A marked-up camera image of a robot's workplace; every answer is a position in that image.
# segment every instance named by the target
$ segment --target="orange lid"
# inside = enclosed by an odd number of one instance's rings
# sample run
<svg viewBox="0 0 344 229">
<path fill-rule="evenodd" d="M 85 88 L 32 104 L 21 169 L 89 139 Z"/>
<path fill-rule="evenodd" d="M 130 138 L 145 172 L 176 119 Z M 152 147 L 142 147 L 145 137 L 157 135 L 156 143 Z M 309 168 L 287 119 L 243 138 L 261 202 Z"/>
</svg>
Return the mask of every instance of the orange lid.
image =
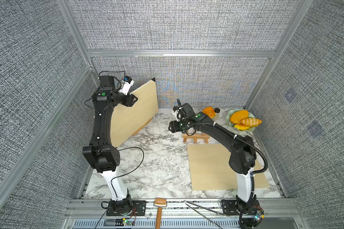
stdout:
<svg viewBox="0 0 344 229">
<path fill-rule="evenodd" d="M 213 118 L 215 116 L 215 111 L 212 107 L 207 107 L 204 110 L 202 110 L 202 112 L 209 116 L 209 118 Z"/>
</svg>

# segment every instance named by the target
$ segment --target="yellow fruit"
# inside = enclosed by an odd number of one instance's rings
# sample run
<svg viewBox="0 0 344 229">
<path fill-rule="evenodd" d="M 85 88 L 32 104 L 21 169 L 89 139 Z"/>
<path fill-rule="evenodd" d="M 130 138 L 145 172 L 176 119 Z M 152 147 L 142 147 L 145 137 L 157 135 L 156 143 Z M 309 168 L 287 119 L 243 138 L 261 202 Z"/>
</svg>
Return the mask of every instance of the yellow fruit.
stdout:
<svg viewBox="0 0 344 229">
<path fill-rule="evenodd" d="M 229 118 L 229 121 L 234 124 L 240 124 L 241 119 L 248 117 L 248 111 L 247 110 L 240 110 L 237 112 L 234 112 L 233 115 Z"/>
<path fill-rule="evenodd" d="M 249 126 L 245 126 L 243 124 L 236 124 L 236 125 L 234 125 L 234 127 L 239 129 L 240 131 L 244 131 L 244 130 L 247 130 L 248 128 L 250 128 Z"/>
<path fill-rule="evenodd" d="M 241 120 L 241 123 L 245 126 L 254 127 L 260 125 L 262 121 L 258 118 L 245 118 Z"/>
</svg>

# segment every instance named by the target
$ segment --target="small wooden easel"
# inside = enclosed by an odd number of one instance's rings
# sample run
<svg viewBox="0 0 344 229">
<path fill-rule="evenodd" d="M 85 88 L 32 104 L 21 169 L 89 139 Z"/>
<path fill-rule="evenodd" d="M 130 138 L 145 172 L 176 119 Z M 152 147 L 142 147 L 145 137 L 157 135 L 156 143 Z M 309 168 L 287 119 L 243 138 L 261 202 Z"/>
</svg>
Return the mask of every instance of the small wooden easel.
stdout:
<svg viewBox="0 0 344 229">
<path fill-rule="evenodd" d="M 182 137 L 183 137 L 183 142 L 186 142 L 187 139 L 194 139 L 195 144 L 197 143 L 198 139 L 203 139 L 205 143 L 208 143 L 208 139 L 210 138 L 209 135 L 204 134 L 204 133 L 194 134 L 192 136 L 188 136 L 187 134 L 183 134 Z"/>
<path fill-rule="evenodd" d="M 141 131 L 144 128 L 144 126 L 146 126 L 150 121 L 151 121 L 151 118 L 144 125 L 142 125 L 137 131 L 135 131 L 135 133 L 133 133 L 132 135 L 135 136 L 137 133 L 139 133 L 139 131 Z"/>
</svg>

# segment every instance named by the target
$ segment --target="fruit bowl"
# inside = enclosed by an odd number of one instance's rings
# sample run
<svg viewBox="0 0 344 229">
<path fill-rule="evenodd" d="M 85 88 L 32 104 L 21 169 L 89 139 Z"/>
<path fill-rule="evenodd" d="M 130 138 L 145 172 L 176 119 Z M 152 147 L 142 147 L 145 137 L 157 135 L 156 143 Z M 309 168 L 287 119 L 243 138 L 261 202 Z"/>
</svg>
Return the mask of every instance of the fruit bowl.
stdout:
<svg viewBox="0 0 344 229">
<path fill-rule="evenodd" d="M 229 121 L 229 118 L 231 117 L 231 115 L 233 115 L 235 112 L 237 111 L 240 111 L 240 110 L 243 110 L 243 109 L 233 109 L 233 110 L 230 110 L 226 116 L 226 122 L 228 123 L 228 125 L 230 127 L 232 127 L 233 129 L 237 130 L 237 131 L 240 131 L 239 129 L 233 127 L 235 124 L 234 123 L 231 123 L 231 121 Z M 248 117 L 249 118 L 256 118 L 252 113 L 248 112 Z M 250 127 L 248 128 L 247 130 L 244 130 L 244 131 L 253 131 L 255 130 L 255 127 Z"/>
</svg>

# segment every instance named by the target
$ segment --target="marble tabletop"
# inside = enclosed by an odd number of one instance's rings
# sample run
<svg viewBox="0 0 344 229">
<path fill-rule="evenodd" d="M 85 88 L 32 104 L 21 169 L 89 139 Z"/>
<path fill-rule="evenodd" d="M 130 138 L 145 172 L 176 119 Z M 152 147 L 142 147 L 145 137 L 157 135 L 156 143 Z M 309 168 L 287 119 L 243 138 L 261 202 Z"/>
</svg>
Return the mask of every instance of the marble tabletop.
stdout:
<svg viewBox="0 0 344 229">
<path fill-rule="evenodd" d="M 225 116 L 231 108 L 221 109 L 218 124 L 231 132 L 246 136 L 250 135 L 258 144 L 250 131 L 236 131 L 226 124 Z M 172 109 L 162 108 L 137 135 L 131 136 L 118 149 L 137 146 L 144 150 L 145 157 L 141 166 L 129 175 L 123 176 L 125 186 L 129 189 L 133 199 L 163 198 L 234 198 L 237 190 L 204 190 L 191 189 L 190 168 L 188 164 L 187 144 L 193 144 L 192 139 L 183 143 L 182 133 L 171 133 L 168 130 L 170 121 L 173 121 Z M 210 138 L 209 143 L 219 143 Z M 134 169 L 142 159 L 139 149 L 128 149 L 120 152 L 120 174 L 125 174 Z M 263 161 L 257 155 L 260 164 Z M 255 194 L 258 198 L 279 198 L 280 193 L 276 188 L 269 169 L 264 172 L 270 185 L 269 188 L 257 188 Z M 104 178 L 93 171 L 87 186 L 84 199 L 110 199 L 111 193 Z"/>
</svg>

